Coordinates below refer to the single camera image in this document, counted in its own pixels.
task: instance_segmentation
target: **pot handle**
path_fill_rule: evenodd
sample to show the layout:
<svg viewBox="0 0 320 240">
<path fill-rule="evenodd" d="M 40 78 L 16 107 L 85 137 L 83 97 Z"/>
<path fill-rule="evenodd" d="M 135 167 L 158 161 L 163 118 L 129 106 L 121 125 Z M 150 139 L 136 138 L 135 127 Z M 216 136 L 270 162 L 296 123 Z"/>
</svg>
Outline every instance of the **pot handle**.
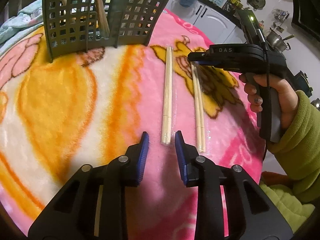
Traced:
<svg viewBox="0 0 320 240">
<path fill-rule="evenodd" d="M 288 49 L 288 48 L 286 48 L 285 50 L 290 50 L 290 49 L 291 49 L 291 47 L 290 47 L 290 44 L 289 44 L 289 43 L 287 43 L 287 46 L 289 47 L 289 49 Z"/>
</svg>

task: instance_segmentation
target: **painted fingernail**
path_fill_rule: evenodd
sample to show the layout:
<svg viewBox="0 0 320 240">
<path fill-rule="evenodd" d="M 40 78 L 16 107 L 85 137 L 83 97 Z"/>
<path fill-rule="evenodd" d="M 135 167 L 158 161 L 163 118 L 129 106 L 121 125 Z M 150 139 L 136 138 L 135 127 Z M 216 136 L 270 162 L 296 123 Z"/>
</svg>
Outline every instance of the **painted fingernail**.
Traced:
<svg viewBox="0 0 320 240">
<path fill-rule="evenodd" d="M 261 99 L 261 98 L 255 98 L 255 99 L 254 99 L 254 102 L 255 102 L 257 105 L 261 105 L 261 104 L 262 104 L 262 99 Z"/>
</svg>

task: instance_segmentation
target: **saucepan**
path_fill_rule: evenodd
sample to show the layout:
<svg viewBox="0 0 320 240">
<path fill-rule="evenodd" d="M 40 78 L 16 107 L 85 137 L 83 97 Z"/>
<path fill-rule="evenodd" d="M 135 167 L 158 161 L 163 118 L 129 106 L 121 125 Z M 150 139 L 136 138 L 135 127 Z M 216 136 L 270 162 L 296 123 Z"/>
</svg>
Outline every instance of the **saucepan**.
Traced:
<svg viewBox="0 0 320 240">
<path fill-rule="evenodd" d="M 271 31 L 270 34 L 267 36 L 267 41 L 270 43 L 272 47 L 278 49 L 281 52 L 291 49 L 290 44 L 289 43 L 285 44 L 284 41 L 293 38 L 294 35 L 290 35 L 282 39 L 282 37 L 278 35 L 275 31 L 273 31 L 271 28 L 270 28 L 270 31 Z"/>
</svg>

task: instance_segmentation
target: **green fleece clothing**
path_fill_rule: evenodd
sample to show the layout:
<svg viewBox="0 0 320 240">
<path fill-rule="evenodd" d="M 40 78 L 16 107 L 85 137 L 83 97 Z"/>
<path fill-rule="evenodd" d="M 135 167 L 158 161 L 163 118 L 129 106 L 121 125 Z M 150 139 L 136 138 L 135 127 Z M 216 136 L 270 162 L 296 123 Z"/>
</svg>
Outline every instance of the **green fleece clothing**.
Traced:
<svg viewBox="0 0 320 240">
<path fill-rule="evenodd" d="M 287 173 L 293 189 L 284 185 L 260 187 L 284 216 L 293 232 L 307 220 L 315 207 L 309 202 L 320 197 L 320 112 L 302 91 L 298 112 L 279 143 L 268 143 Z"/>
</svg>

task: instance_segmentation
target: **finger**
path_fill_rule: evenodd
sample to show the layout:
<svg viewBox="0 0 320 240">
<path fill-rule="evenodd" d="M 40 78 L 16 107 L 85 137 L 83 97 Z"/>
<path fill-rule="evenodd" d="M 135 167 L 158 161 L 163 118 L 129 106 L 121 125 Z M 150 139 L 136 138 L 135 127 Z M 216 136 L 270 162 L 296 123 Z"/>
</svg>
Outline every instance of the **finger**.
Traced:
<svg viewBox="0 0 320 240">
<path fill-rule="evenodd" d="M 246 77 L 245 77 L 245 74 L 241 74 L 241 75 L 239 76 L 239 79 L 240 79 L 240 81 L 241 81 L 242 83 L 246 83 L 246 82 L 247 82 L 247 79 L 246 79 Z"/>
<path fill-rule="evenodd" d="M 244 85 L 244 92 L 246 92 L 248 95 L 254 95 L 257 93 L 257 89 L 254 85 L 247 83 Z"/>
<path fill-rule="evenodd" d="M 248 95 L 248 101 L 252 104 L 252 105 L 256 105 L 256 106 L 261 106 L 262 105 L 262 98 L 260 96 L 258 96 L 257 94 L 255 95 Z"/>
<path fill-rule="evenodd" d="M 260 113 L 262 111 L 262 106 L 250 105 L 250 109 L 254 113 Z"/>
<path fill-rule="evenodd" d="M 267 86 L 267 75 L 254 75 L 254 80 L 261 86 Z M 281 79 L 275 75 L 270 74 L 269 76 L 270 87 L 273 87 L 278 91 L 278 93 L 287 93 L 289 90 L 292 90 L 292 87 L 285 79 Z"/>
</svg>

